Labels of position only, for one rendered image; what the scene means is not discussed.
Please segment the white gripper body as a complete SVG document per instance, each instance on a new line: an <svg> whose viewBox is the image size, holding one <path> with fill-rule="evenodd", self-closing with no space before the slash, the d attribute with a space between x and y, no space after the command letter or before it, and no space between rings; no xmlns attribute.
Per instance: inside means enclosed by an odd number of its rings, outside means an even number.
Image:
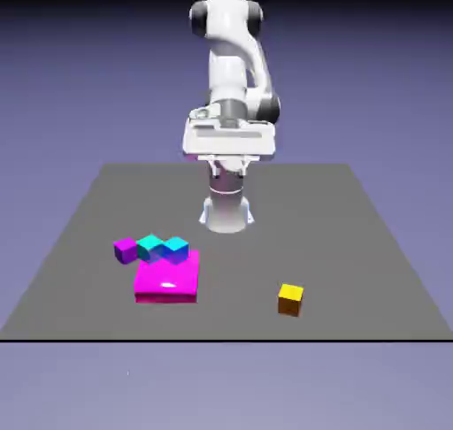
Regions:
<svg viewBox="0 0 453 430"><path fill-rule="evenodd" d="M191 157L272 157L276 151L275 125L238 120L238 127L223 127L220 119L188 119L183 153Z"/></svg>

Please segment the small blue cube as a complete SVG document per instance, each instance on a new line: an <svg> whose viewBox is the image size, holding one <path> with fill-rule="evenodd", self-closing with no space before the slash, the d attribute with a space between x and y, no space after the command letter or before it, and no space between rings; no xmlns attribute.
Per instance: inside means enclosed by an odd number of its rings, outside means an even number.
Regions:
<svg viewBox="0 0 453 430"><path fill-rule="evenodd" d="M188 259L189 244L186 240L179 236L174 236L166 241L163 241L160 250L161 258L168 262L177 265Z"/></svg>

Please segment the small teal cube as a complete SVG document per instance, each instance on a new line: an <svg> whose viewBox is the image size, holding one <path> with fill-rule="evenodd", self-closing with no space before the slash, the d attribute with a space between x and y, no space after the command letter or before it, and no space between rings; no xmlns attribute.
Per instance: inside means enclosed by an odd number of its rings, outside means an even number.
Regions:
<svg viewBox="0 0 453 430"><path fill-rule="evenodd" d="M144 262L152 263L162 257L164 242L154 234L149 234L136 241L137 257Z"/></svg>

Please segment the small purple cube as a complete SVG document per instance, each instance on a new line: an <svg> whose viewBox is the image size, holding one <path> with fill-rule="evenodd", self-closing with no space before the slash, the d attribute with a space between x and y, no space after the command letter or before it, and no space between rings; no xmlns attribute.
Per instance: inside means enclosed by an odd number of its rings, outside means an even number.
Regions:
<svg viewBox="0 0 453 430"><path fill-rule="evenodd" d="M117 240L113 243L113 248L115 258L123 265L128 265L138 258L137 244L133 238Z"/></svg>

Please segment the small yellow cube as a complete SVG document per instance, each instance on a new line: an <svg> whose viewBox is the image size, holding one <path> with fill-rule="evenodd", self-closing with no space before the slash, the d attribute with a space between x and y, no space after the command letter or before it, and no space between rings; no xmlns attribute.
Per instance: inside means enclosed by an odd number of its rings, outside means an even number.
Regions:
<svg viewBox="0 0 453 430"><path fill-rule="evenodd" d="M304 287L283 283L278 294L278 313L298 317L302 307Z"/></svg>

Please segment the large magenta box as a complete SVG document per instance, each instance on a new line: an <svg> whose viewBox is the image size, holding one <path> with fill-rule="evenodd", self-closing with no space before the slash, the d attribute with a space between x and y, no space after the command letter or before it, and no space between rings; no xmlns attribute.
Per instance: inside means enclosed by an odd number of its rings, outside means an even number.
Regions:
<svg viewBox="0 0 453 430"><path fill-rule="evenodd" d="M134 279L137 303L195 303L197 300L200 254L191 250L188 258L174 265L166 259L140 261Z"/></svg>

